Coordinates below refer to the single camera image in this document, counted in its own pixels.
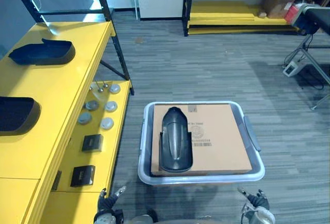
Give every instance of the cardboard box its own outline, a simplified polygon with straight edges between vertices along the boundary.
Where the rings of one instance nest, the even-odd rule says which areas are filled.
[[[192,136],[193,165],[182,173],[159,168],[159,137],[162,120],[171,107],[186,115]],[[153,123],[153,175],[240,174],[252,170],[234,114],[229,104],[155,105]]]
[[[270,19],[282,19],[295,0],[264,0],[262,7]]]

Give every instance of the floor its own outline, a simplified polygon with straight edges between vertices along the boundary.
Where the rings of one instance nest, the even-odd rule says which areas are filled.
[[[137,21],[116,12],[114,23],[135,88],[130,96],[113,187],[127,186],[116,207],[125,219],[154,209],[160,220],[211,218],[239,223],[242,186],[268,196],[276,223],[329,223],[329,102],[313,105],[316,90],[282,74],[285,56],[303,40],[296,35],[183,36],[181,21]],[[313,42],[327,44],[318,33]],[[109,41],[103,59],[120,68]],[[312,51],[319,63],[329,53]],[[100,66],[96,80],[119,79]],[[266,167],[258,182],[152,187],[137,176],[143,109],[152,101],[232,100],[249,116]]]

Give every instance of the black box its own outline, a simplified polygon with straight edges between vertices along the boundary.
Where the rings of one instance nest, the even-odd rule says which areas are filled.
[[[71,187],[92,185],[94,182],[95,166],[79,166],[73,168]]]
[[[83,152],[93,152],[102,150],[103,136],[100,134],[97,135],[86,135],[84,137],[84,143],[82,144]]]

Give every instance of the shelf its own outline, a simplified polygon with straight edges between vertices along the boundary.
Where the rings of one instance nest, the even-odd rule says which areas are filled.
[[[53,22],[48,26],[38,23],[13,49],[41,43],[42,38],[68,40],[75,47],[72,61],[55,66],[21,66],[8,57],[10,52],[0,60],[0,95],[31,97],[41,106],[39,120],[28,133],[2,136],[0,142],[0,178],[38,180],[36,188],[24,189],[32,197],[23,223],[40,220],[65,147],[112,32],[111,22]],[[0,195],[8,189],[0,188]]]
[[[0,179],[0,223],[23,223],[37,179]]]
[[[100,193],[50,193],[41,224],[91,224]]]
[[[111,86],[111,84],[118,84],[121,90],[117,94],[110,94],[108,89],[100,93],[98,92],[97,85],[95,83],[92,84],[93,89],[88,92],[85,103],[96,100],[100,106],[97,110],[89,112],[92,115],[92,121],[90,123],[86,125],[75,125],[70,142],[58,169],[62,171],[62,175],[57,191],[99,193],[103,188],[110,188],[114,162],[116,161],[118,144],[125,117],[130,81],[106,83],[109,86]],[[104,106],[108,101],[115,101],[118,105],[118,109],[112,113],[106,112]],[[114,121],[114,126],[110,130],[103,130],[100,128],[100,122],[105,117],[111,117]],[[81,148],[84,136],[93,134],[103,135],[102,152],[82,152]],[[85,165],[95,166],[93,185],[71,187],[73,168]]]
[[[110,94],[108,89],[98,92],[96,83],[87,94],[85,103],[96,100],[99,107],[91,111],[92,121],[86,125],[76,124],[68,143],[59,170],[62,172],[57,190],[50,193],[41,223],[90,223],[96,214],[97,199],[100,191],[111,188],[112,174],[117,157],[122,126],[125,118],[126,105],[129,95],[130,81],[106,82],[120,85],[120,92]],[[115,101],[117,110],[108,113],[104,106],[108,101]],[[100,122],[105,117],[111,117],[114,126],[110,130],[100,128]],[[101,152],[82,152],[81,148],[85,135],[102,134],[103,145]],[[93,185],[71,187],[74,167],[93,165],[95,175]]]
[[[259,6],[243,2],[193,2],[189,25],[287,25],[284,19],[262,19]]]
[[[265,25],[238,25],[238,26],[215,26],[215,27],[191,27],[188,34],[227,34],[227,33],[263,33],[263,32],[281,32],[281,31],[296,31],[292,26],[265,26]]]

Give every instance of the gray plastic bin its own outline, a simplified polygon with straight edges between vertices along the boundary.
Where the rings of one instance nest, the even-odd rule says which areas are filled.
[[[151,174],[152,134],[155,104],[230,104],[237,127],[241,133],[252,170],[244,174],[216,174],[206,176],[155,177]],[[260,147],[252,130],[249,119],[244,116],[239,104],[232,101],[205,102],[152,102],[144,108],[138,175],[140,180],[149,185],[171,184],[206,184],[258,181],[265,174],[265,167],[259,155]]]

